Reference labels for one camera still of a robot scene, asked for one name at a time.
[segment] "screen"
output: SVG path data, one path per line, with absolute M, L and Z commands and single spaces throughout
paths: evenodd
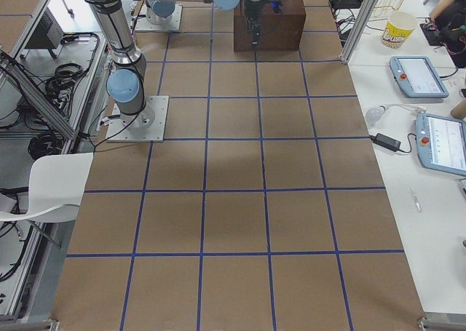
M 440 93 L 441 87 L 423 58 L 400 58 L 403 71 L 415 93 Z
M 427 117 L 427 120 L 432 163 L 465 171 L 466 150 L 462 124 L 432 117 Z

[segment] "pen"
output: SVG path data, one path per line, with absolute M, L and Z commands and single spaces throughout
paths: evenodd
M 414 204 L 416 205 L 416 208 L 419 212 L 422 212 L 421 204 L 419 203 L 419 200 L 417 198 L 416 192 L 414 191 L 413 187 L 409 187 L 411 189 L 411 194 L 414 198 Z

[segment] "wooden box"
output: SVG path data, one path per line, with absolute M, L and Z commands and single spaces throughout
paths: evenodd
M 306 9 L 303 0 L 282 0 L 283 12 L 274 13 L 270 4 L 264 6 L 259 18 L 261 37 L 253 47 L 252 37 L 246 28 L 244 7 L 241 2 L 234 9 L 234 51 L 296 51 L 303 33 Z

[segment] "touchscreen tablet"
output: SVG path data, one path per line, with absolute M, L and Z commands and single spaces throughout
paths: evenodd
M 466 123 L 421 113 L 416 120 L 417 154 L 422 166 L 466 175 Z
M 427 57 L 392 57 L 390 68 L 408 97 L 445 98 L 449 92 Z

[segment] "white cable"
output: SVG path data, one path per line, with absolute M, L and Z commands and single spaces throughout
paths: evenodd
M 380 120 L 382 115 L 384 115 L 385 111 L 387 111 L 391 107 L 400 107 L 410 111 L 412 113 L 425 113 L 427 108 L 422 105 L 410 105 L 410 104 L 384 104 L 380 105 L 375 108 L 371 108 L 366 112 L 366 121 L 369 124 L 373 124 L 376 121 Z

